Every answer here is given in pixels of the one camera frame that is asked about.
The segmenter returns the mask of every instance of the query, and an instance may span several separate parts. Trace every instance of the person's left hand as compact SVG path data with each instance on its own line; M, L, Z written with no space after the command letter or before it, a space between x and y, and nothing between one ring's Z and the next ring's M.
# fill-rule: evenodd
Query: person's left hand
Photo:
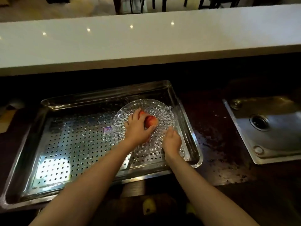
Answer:
M126 128L124 140L128 141L133 148L145 143L156 128L156 125L152 125L147 130L144 129L144 120L149 114L144 113L139 117L140 111L141 108L137 109L129 116L128 121L124 123Z

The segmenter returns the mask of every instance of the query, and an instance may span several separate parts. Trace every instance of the person's left arm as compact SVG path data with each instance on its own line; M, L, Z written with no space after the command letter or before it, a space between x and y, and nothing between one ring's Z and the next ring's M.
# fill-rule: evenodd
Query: person's left arm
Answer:
M139 144L146 142L156 128L144 130L147 114L141 109L125 123L126 137L112 150L67 185L32 221L30 226L86 225L109 189L126 156Z

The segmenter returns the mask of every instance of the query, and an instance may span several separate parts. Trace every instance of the hand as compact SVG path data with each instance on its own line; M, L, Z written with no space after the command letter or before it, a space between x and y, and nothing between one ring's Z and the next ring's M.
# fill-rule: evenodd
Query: hand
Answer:
M165 159L168 160L170 157L179 156L181 144L182 140L179 134L172 127L169 127L163 138Z
M124 140L132 144L133 148L147 142L151 133L156 128L156 125L152 125L147 130L144 129L144 120L149 114L144 113L139 117L140 111L141 108L137 109L129 116L128 121L124 123L126 128L126 137Z

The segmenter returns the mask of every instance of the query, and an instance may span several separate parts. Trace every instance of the clear crystal bowl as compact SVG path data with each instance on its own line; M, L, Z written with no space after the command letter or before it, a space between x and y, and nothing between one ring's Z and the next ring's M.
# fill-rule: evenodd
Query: clear crystal bowl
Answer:
M112 125L119 125L119 132L114 134L114 144L124 139L126 129L124 123L128 120L129 115L138 108L142 108L146 113L155 116L158 119L158 126L151 134L150 140L135 149L136 154L147 154L161 150L164 131L169 126L175 126L175 118L170 108L164 103L153 99L140 99L130 102L123 106L115 115Z

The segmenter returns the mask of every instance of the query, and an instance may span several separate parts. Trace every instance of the tiled floor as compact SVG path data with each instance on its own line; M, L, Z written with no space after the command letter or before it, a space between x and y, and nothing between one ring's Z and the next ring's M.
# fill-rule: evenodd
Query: tiled floor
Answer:
M251 6L252 2L253 0L241 0L238 6ZM167 0L166 11L197 10L199 3L200 0L188 0L187 7L184 7L184 0ZM282 0L281 3L301 3L301 0ZM210 1L205 0L204 5L209 4ZM145 12L161 12L162 0L155 0L155 5L156 9L153 10L152 0L146 0ZM229 8L230 3L222 4L221 7ZM130 10L128 7L124 7L121 11L128 13ZM0 7L0 22L107 16L115 14L113 0L70 0L70 3L63 4L48 4L46 0L12 0L9 7Z

